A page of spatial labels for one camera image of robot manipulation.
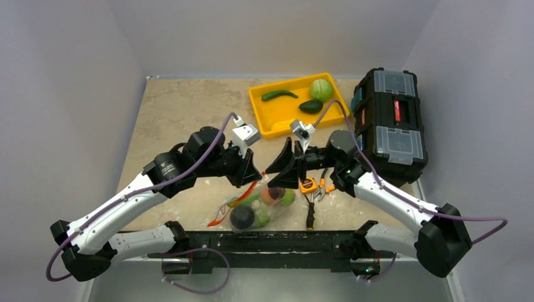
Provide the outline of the light green cucumber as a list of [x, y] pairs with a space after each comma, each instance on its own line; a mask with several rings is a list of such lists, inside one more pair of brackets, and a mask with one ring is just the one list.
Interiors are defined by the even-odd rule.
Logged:
[[[263, 199], [260, 194], [250, 195], [242, 201], [238, 202], [237, 206], [251, 206], [255, 201], [263, 202]], [[237, 198], [233, 198], [227, 204], [228, 208], [235, 208], [234, 205], [237, 202]]]

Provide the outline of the dark red plum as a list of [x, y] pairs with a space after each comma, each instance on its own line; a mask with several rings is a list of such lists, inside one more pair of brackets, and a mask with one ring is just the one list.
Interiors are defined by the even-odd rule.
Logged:
[[268, 197], [273, 202], [280, 200], [282, 197], [284, 197], [285, 193], [286, 190], [280, 187], [271, 187], [268, 189]]

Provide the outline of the green lime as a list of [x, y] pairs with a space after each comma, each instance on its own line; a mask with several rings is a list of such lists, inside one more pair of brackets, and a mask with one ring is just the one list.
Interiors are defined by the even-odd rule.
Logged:
[[295, 191], [293, 189], [284, 190], [283, 196], [278, 200], [278, 206], [289, 207], [295, 201]]

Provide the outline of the clear orange zip bag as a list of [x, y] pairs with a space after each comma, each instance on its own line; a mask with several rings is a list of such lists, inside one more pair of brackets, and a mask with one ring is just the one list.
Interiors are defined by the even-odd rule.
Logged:
[[293, 189], [269, 187], [267, 177], [254, 181], [243, 192], [229, 196], [218, 208], [208, 228], [228, 227], [235, 233], [259, 230], [273, 223], [295, 202]]

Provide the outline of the purple eggplant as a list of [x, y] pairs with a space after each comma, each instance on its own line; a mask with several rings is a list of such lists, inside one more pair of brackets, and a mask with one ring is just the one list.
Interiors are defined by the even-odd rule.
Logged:
[[237, 206], [230, 212], [230, 224], [236, 230], [246, 230], [255, 222], [255, 212], [250, 206]]

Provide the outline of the white cauliflower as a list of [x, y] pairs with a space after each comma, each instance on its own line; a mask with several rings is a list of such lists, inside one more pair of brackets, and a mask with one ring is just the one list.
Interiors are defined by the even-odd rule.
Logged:
[[275, 207], [259, 201], [255, 201], [251, 208], [254, 211], [254, 222], [252, 224], [254, 229], [263, 228], [270, 224], [276, 213]]

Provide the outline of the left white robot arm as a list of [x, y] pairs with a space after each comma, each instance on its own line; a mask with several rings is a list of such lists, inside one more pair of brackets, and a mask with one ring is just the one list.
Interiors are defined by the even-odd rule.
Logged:
[[260, 139], [252, 125], [233, 129], [225, 144], [221, 130], [205, 126], [185, 143], [157, 155], [116, 196], [84, 217], [56, 221], [50, 228], [68, 274], [84, 282], [104, 273], [112, 264], [150, 254], [181, 257], [188, 236], [177, 222], [155, 229], [124, 232], [123, 228], [149, 209], [192, 188], [200, 177], [226, 177], [235, 187], [261, 179], [253, 164], [252, 144]]

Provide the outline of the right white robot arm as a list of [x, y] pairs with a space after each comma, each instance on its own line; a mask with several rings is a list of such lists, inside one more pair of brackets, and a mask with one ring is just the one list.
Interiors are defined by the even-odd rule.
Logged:
[[473, 246], [459, 210], [450, 204], [427, 203], [391, 186], [373, 174], [357, 153], [346, 130], [332, 132], [325, 147], [303, 148], [299, 141], [287, 138], [265, 170], [274, 174], [268, 185], [296, 189], [307, 171], [331, 167], [330, 178], [338, 191], [380, 208], [404, 226], [365, 223], [353, 240], [354, 257], [389, 251], [415, 258], [432, 275], [446, 277]]

